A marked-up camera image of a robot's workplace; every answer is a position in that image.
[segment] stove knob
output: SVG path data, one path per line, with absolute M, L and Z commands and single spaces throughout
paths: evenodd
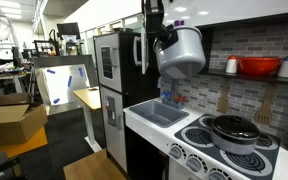
M 169 154 L 173 156 L 175 159 L 179 159 L 182 156 L 182 151 L 179 147 L 172 147 Z
M 213 172 L 210 174 L 209 180 L 226 180 L 226 177 L 219 172 Z
M 186 165 L 194 172 L 198 172 L 201 169 L 200 161 L 195 158 L 188 159 Z

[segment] kitchen sink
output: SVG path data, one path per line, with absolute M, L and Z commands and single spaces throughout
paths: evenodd
M 189 115 L 187 112 L 169 107 L 157 101 L 149 101 L 131 107 L 130 111 L 162 128 L 170 127 Z

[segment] red bowl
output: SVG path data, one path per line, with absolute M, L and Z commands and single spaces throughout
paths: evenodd
M 250 76 L 265 76 L 277 69 L 281 58 L 239 58 L 240 70 Z

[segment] pot lid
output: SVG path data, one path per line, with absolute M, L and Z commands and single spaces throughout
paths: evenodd
M 252 122 L 239 116 L 218 116 L 213 121 L 213 128 L 222 134 L 236 138 L 254 139 L 260 135 L 258 128 Z

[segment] gray brick wall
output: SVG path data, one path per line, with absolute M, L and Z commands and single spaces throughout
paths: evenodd
M 217 102 L 221 96 L 223 79 L 196 75 L 178 80 L 176 92 L 186 96 L 185 106 L 219 116 L 222 113 L 217 112 Z M 162 80 L 161 92 L 170 91 L 170 85 L 169 80 Z M 284 144 L 288 144 L 288 86 L 277 85 L 271 105 L 273 120 L 270 125 L 259 124 L 253 120 L 255 112 L 262 106 L 267 85 L 268 83 L 232 79 L 226 114 L 247 118 L 261 131 L 276 135 Z
M 210 68 L 224 69 L 229 55 L 280 57 L 288 55 L 288 23 L 216 30 Z

